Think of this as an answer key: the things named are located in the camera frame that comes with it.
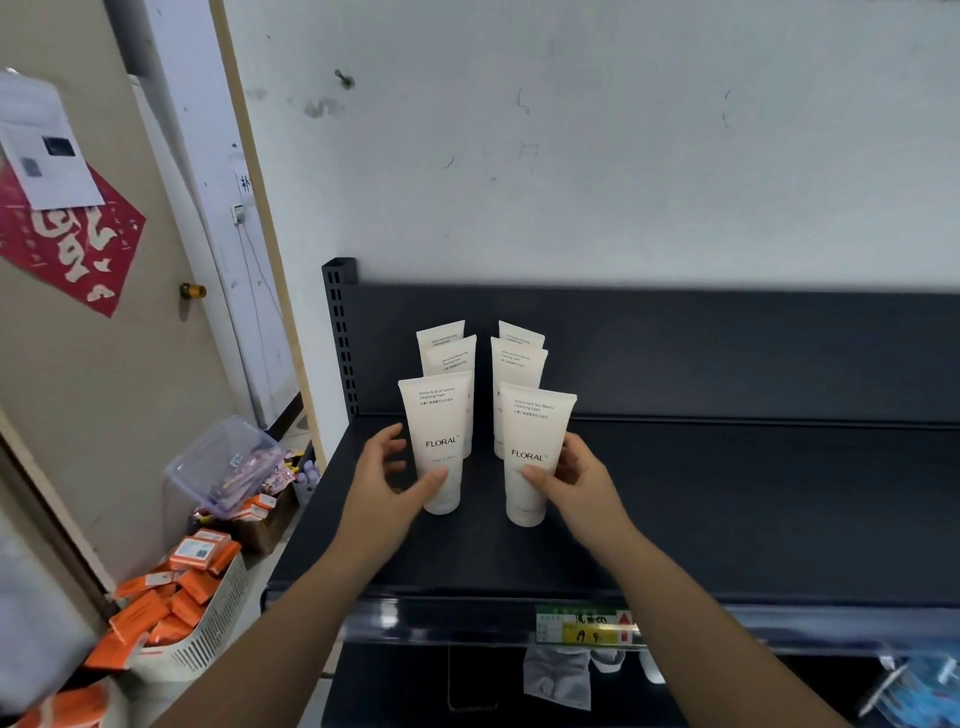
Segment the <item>plastic storage box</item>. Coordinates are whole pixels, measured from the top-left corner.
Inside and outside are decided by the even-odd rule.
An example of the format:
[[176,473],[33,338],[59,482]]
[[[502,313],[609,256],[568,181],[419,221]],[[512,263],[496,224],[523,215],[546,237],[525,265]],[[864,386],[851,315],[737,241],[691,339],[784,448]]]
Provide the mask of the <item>plastic storage box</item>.
[[223,650],[243,608],[246,591],[247,567],[243,554],[237,554],[193,632],[178,643],[144,647],[134,658],[131,671],[148,683],[177,683],[200,677]]
[[234,415],[211,427],[163,472],[203,508],[227,519],[282,462],[276,440]]

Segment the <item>door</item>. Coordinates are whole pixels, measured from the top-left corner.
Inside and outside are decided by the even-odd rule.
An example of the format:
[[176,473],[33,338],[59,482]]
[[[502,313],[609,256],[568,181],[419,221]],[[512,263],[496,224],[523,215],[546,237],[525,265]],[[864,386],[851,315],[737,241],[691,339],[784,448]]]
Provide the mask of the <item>door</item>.
[[182,533],[163,467],[237,406],[203,311],[180,315],[190,267],[101,0],[6,0],[0,67],[57,86],[86,160],[146,217],[110,319],[0,261],[3,436],[109,589]]

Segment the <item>left hand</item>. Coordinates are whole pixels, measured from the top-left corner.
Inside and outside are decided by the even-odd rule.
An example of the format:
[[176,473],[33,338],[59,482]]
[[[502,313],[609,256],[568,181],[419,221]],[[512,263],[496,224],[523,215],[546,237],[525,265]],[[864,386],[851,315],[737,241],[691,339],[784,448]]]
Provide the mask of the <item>left hand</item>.
[[387,473],[400,473],[407,466],[403,460],[387,459],[407,447],[406,440],[396,437],[402,429],[401,423],[384,427],[367,441],[330,545],[351,561],[359,559],[370,577],[400,548],[423,504],[446,481],[447,469],[440,467],[405,491],[395,492],[387,484]]

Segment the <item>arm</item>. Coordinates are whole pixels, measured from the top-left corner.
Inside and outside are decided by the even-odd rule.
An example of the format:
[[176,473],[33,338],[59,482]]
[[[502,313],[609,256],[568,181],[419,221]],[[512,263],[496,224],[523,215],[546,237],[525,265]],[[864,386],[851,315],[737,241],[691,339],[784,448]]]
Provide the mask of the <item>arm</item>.
[[374,435],[357,462],[337,534],[320,560],[190,686],[155,726],[296,726],[337,632],[367,583],[399,548],[446,468],[395,493],[386,458],[404,449],[401,425]]
[[849,728],[636,530],[607,469],[577,435],[566,434],[556,476],[534,466],[524,467],[523,475],[616,579],[691,726]]

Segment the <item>red calligraphy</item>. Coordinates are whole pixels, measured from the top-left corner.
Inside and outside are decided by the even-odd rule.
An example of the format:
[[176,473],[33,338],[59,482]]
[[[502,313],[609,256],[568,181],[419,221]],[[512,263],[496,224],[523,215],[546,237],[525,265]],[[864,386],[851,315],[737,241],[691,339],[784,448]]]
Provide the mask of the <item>red calligraphy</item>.
[[92,167],[90,173],[103,205],[38,211],[30,209],[9,165],[0,169],[0,255],[110,317],[145,218]]

